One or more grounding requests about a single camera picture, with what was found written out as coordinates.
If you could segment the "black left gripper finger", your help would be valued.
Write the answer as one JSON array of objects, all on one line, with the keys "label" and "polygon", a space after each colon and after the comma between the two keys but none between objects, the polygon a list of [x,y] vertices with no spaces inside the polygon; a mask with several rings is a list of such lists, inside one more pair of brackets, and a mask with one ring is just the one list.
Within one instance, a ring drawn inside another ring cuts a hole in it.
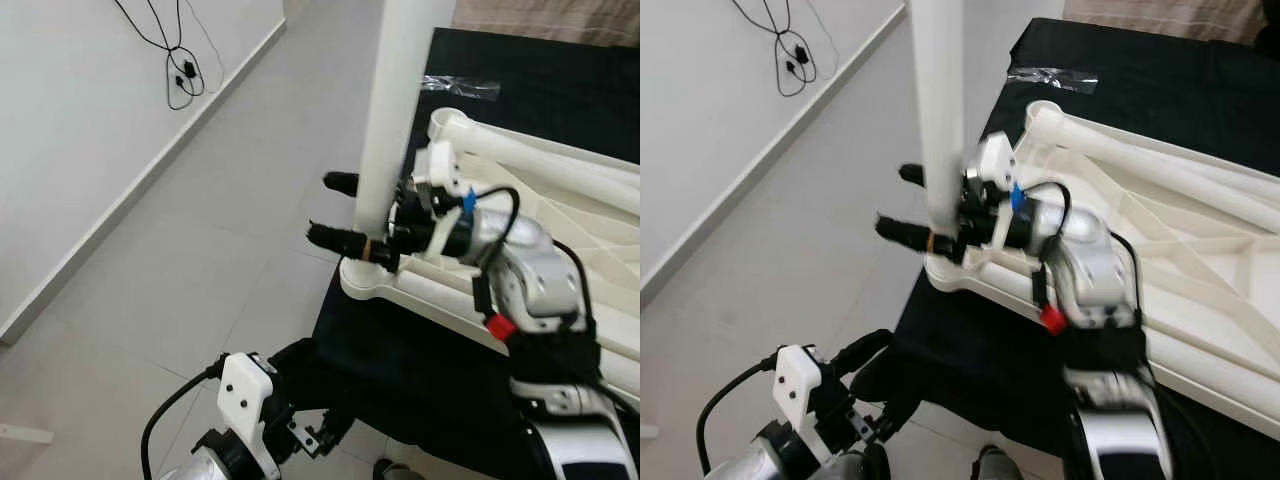
[{"label": "black left gripper finger", "polygon": [[283,387],[315,387],[323,380],[323,362],[312,338],[301,338],[268,358],[274,379]]},{"label": "black left gripper finger", "polygon": [[888,329],[877,329],[845,346],[829,361],[832,372],[840,378],[864,367],[893,340]]}]

